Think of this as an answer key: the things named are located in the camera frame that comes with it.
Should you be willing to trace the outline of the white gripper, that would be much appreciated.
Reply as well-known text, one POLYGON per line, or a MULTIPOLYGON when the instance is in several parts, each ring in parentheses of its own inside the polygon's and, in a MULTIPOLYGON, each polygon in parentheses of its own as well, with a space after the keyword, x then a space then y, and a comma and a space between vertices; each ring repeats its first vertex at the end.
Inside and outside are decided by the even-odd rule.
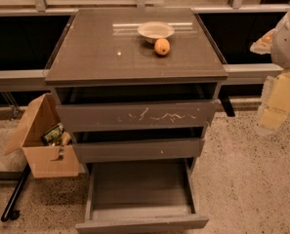
MULTIPOLYGON (((275 107, 285 113, 290 113, 290 71, 277 77, 275 107)), ((286 119, 286 114, 263 109, 259 125, 265 129, 275 131, 286 121, 286 119)))

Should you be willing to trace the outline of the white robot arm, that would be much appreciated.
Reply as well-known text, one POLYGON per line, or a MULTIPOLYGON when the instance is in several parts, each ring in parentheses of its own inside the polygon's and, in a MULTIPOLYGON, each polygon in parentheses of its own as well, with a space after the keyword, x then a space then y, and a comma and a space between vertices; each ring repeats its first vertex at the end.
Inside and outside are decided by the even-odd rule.
POLYGON ((270 54, 271 61, 283 69, 268 76, 262 90, 255 131, 260 136, 277 131, 290 114, 290 9, 276 27, 254 42, 250 51, 270 54))

